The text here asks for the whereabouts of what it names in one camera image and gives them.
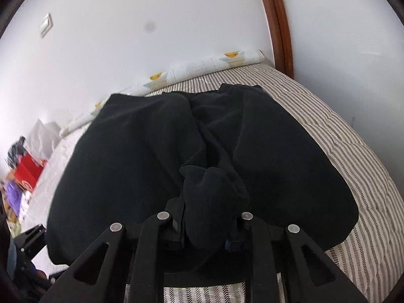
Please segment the white wall switch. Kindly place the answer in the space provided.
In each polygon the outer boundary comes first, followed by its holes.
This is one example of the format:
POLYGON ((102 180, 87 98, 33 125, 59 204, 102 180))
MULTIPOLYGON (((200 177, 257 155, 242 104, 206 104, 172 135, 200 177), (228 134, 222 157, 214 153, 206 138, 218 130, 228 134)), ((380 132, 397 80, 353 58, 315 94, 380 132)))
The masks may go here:
POLYGON ((52 16, 50 13, 47 13, 38 27, 40 37, 44 38, 53 26, 54 23, 52 20, 52 16))

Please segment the white patterned rolled sheet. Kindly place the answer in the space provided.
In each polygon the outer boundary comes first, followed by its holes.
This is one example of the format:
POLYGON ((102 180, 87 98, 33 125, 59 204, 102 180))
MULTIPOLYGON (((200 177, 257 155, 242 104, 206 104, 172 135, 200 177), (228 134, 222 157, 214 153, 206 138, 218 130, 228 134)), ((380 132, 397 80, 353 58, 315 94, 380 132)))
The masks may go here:
POLYGON ((265 56, 260 50, 232 51, 158 72, 117 93, 126 96, 153 96, 199 77, 264 61, 265 56))

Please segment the white plastic bag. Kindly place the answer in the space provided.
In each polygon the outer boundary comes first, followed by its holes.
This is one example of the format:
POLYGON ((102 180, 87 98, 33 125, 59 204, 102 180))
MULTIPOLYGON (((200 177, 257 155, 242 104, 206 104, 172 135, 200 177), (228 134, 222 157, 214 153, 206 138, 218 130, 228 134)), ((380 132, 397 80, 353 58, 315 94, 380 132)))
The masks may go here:
POLYGON ((52 121, 44 124, 37 119, 24 142, 25 150, 38 163, 50 159, 60 140, 60 127, 52 121))

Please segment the red shopping bag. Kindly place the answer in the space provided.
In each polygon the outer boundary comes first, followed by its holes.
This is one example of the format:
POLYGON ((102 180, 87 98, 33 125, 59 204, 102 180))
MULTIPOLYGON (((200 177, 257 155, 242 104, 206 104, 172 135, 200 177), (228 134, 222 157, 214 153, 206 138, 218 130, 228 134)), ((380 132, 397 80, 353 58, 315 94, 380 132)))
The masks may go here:
POLYGON ((15 181, 23 189, 32 193, 46 164, 46 159, 37 162, 29 153, 26 153, 16 167, 14 173, 15 181))

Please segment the pile of colourful clothes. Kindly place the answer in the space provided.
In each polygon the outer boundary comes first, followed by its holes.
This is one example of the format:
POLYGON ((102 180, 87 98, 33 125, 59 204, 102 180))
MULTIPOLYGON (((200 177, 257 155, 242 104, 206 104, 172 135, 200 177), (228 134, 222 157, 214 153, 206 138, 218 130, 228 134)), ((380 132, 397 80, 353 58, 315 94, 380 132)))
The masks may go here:
POLYGON ((10 171, 6 175, 4 185, 4 203, 6 204, 6 213, 12 214, 9 220, 13 223, 19 219, 20 214, 23 190, 15 178, 15 173, 23 157, 27 154, 27 150, 24 147, 25 140, 24 136, 20 136, 20 138, 11 145, 6 156, 6 163, 10 171))

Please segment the black sweatshirt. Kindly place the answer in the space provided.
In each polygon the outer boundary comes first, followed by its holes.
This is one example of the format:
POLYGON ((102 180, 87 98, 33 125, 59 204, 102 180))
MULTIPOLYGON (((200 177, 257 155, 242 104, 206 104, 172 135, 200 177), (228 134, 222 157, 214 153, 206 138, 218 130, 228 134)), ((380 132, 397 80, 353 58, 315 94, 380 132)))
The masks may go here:
POLYGON ((301 227, 323 250, 359 219, 353 194, 309 133, 260 86, 152 97, 115 94, 79 139, 56 188, 46 241, 71 264, 109 225, 140 224, 177 199, 180 231, 217 252, 243 212, 301 227))

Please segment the brown wooden door frame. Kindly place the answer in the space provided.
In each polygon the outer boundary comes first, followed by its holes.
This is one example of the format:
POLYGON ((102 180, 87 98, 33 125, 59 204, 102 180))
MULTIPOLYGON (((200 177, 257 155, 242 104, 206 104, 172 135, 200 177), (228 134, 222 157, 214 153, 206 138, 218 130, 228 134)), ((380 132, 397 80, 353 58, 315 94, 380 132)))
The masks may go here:
POLYGON ((284 0, 262 0, 274 56, 274 67, 294 78, 294 63, 288 17, 284 0))

